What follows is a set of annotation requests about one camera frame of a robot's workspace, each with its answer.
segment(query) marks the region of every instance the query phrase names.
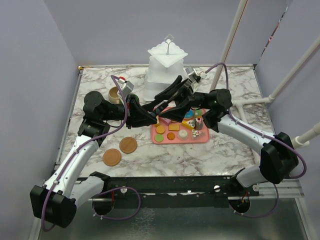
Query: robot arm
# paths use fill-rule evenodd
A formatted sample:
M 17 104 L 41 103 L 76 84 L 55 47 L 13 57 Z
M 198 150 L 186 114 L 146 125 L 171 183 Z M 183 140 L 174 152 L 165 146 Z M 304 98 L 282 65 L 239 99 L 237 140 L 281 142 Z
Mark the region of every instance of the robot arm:
M 230 91 L 216 89 L 210 93 L 193 92 L 192 85 L 198 83 L 201 78 L 193 68 L 187 72 L 188 79 L 182 81 L 182 77 L 178 76 L 170 87 L 155 96 L 152 103 L 144 106 L 141 106 L 137 102 L 136 96 L 130 94 L 129 91 L 124 103 L 129 110 L 126 126 L 130 129 L 131 127 L 156 124 L 157 115 L 181 122 L 191 107 L 208 109 L 209 111 L 202 115 L 203 122 L 208 128 L 239 140 L 261 156 L 260 165 L 244 168 L 230 179 L 230 186 L 233 189 L 242 191 L 253 184 L 266 181 L 278 184 L 288 176 L 298 165 L 297 156 L 277 142 L 263 136 L 275 137 L 292 147 L 289 136 L 285 133 L 274 136 L 273 133 L 269 132 L 264 132 L 261 136 L 241 126 L 239 123 L 246 126 L 250 125 L 237 118 L 234 121 L 228 114 L 228 109 L 232 106 Z M 163 111 L 171 101 L 175 101 L 176 107 Z M 42 187 L 34 186 L 30 192 L 33 214 L 35 217 L 41 218 L 45 198 L 49 189 L 55 185 L 46 207 L 45 220 L 63 228 L 70 224 L 78 207 L 106 188 L 107 179 L 104 179 L 105 175 L 99 174 L 90 176 L 81 184 L 75 185 L 87 161 L 97 151 L 105 138 L 91 141 L 79 152 L 76 152 L 70 164 L 63 171 L 66 160 L 75 153 L 81 144 L 91 138 L 108 133 L 110 126 L 106 121 L 123 120 L 125 115 L 123 104 L 111 104 L 104 100 L 103 96 L 97 91 L 89 92 L 85 96 L 84 102 L 83 111 L 85 115 L 69 154 Z M 262 132 L 253 126 L 250 126 L 250 128 Z M 59 174 L 61 174 L 61 178 L 57 182 L 56 178 Z

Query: marble countertop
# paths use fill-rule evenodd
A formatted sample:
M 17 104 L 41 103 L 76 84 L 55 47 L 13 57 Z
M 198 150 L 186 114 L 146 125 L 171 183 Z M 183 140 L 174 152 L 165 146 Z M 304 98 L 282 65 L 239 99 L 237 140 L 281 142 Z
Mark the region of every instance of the marble countertop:
M 114 87 L 110 75 L 123 76 L 134 84 L 133 93 L 138 95 L 140 103 L 144 104 L 146 103 L 143 99 L 146 69 L 146 67 L 126 66 L 83 70 L 62 159 L 70 151 L 77 136 L 84 115 L 82 108 L 85 95 L 90 91 L 99 91 L 105 99 L 108 99 L 108 91 Z M 196 69 L 206 70 L 207 67 L 196 67 Z M 233 100 L 261 97 L 252 67 L 228 67 L 228 72 Z M 215 69 L 202 81 L 198 92 L 209 91 L 214 74 Z M 226 86 L 224 73 L 222 75 L 217 88 Z M 245 105 L 243 109 L 249 124 L 264 131 L 273 132 L 264 104 Z M 233 108 L 233 114 L 238 117 L 238 111 L 235 108 Z M 213 130 L 209 131 L 210 140 L 207 143 L 158 145 L 151 141 L 150 126 L 132 129 L 123 127 L 106 138 L 87 162 L 80 177 L 87 177 L 94 171 L 112 177 L 221 176 L 233 175 L 240 169 L 254 164 L 253 153 L 249 147 L 230 136 Z M 137 140 L 136 151 L 131 154 L 122 152 L 121 162 L 116 166 L 105 165 L 102 160 L 105 151 L 112 148 L 119 150 L 119 143 L 124 137 L 133 137 Z

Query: lavender wall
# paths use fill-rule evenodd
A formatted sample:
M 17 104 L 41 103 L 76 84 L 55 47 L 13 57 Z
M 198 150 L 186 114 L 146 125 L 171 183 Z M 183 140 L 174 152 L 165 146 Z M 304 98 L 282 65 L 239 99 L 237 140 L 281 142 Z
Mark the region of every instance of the lavender wall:
M 0 235 L 22 240 L 30 190 L 57 157 L 77 65 L 42 0 L 2 0 L 0 33 Z
M 239 0 L 44 0 L 80 65 L 147 64 L 148 49 L 170 33 L 188 64 L 214 64 Z M 286 8 L 250 0 L 227 62 L 256 64 Z
M 256 67 L 264 96 L 268 96 L 287 75 L 320 34 L 320 1 L 295 0 Z M 285 90 L 268 107 L 276 132 L 291 137 L 303 134 L 320 121 L 320 49 L 292 78 Z M 299 149 L 308 171 L 300 182 L 309 214 L 320 236 L 320 137 Z M 294 172 L 301 172 L 301 166 Z

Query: white pipe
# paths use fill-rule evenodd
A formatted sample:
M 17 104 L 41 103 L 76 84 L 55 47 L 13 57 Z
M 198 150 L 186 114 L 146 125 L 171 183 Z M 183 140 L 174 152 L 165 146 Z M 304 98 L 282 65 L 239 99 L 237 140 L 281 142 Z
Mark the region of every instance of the white pipe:
M 239 100 L 233 100 L 232 105 L 233 106 L 242 106 L 247 104 L 269 104 L 271 103 L 271 99 L 268 97 L 264 98 L 252 98 L 252 99 L 239 99 Z
M 220 62 L 225 62 L 227 59 L 227 56 L 228 56 L 230 48 L 231 48 L 231 44 L 235 38 L 237 29 L 239 27 L 239 24 L 240 24 L 240 21 L 241 21 L 243 15 L 244 15 L 245 9 L 248 6 L 248 2 L 249 2 L 249 0 L 240 0 L 240 3 L 238 5 L 238 8 L 236 10 L 236 13 L 235 13 L 232 25 L 231 25 L 231 29 L 229 31 L 228 37 L 227 37 L 225 45 L 224 45 L 224 49 L 223 49 L 223 52 L 222 52 L 222 55 L 220 58 Z M 222 67 L 223 67 L 222 65 L 219 65 L 217 67 L 217 70 L 215 72 L 215 75 L 214 75 L 214 78 L 212 81 L 210 91 L 214 90 L 216 88 L 218 80 L 219 80 L 221 72 L 222 72 Z
M 320 122 L 318 122 L 316 125 L 313 126 L 312 129 L 305 132 L 301 136 L 297 136 L 294 139 L 291 139 L 293 148 L 297 149 L 297 148 L 304 148 L 309 146 L 310 144 L 309 141 L 311 139 L 314 139 L 318 135 L 320 135 Z
M 240 119 L 242 121 L 244 121 L 245 123 L 248 123 L 246 115 L 245 115 L 245 112 L 244 112 L 244 108 L 241 105 L 236 106 L 236 108 L 239 111 Z M 255 164 L 260 164 L 260 156 L 259 156 L 259 154 L 256 151 L 254 151 L 253 149 L 251 149 L 251 151 L 252 151 L 252 154 L 253 154 L 253 160 L 254 160 Z
M 299 68 L 307 61 L 307 59 L 316 51 L 316 49 L 320 46 L 320 35 L 314 41 L 314 43 L 309 47 L 309 49 L 302 55 L 299 61 L 294 65 L 294 67 L 290 70 L 290 72 L 285 76 L 285 78 L 280 82 L 280 84 L 276 87 L 273 93 L 270 94 L 269 98 L 273 101 L 278 93 L 284 88 L 287 82 L 292 78 L 292 76 L 299 70 Z

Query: blue toy item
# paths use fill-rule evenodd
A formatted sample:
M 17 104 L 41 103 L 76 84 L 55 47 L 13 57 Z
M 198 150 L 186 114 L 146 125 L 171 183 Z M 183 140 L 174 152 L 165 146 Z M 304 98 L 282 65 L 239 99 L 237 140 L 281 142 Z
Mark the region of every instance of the blue toy item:
M 194 111 L 192 111 L 192 109 L 190 109 L 190 110 L 186 113 L 186 115 L 184 116 L 184 119 L 185 119 L 185 120 L 189 120 L 189 119 L 192 119 L 193 116 L 194 116 Z

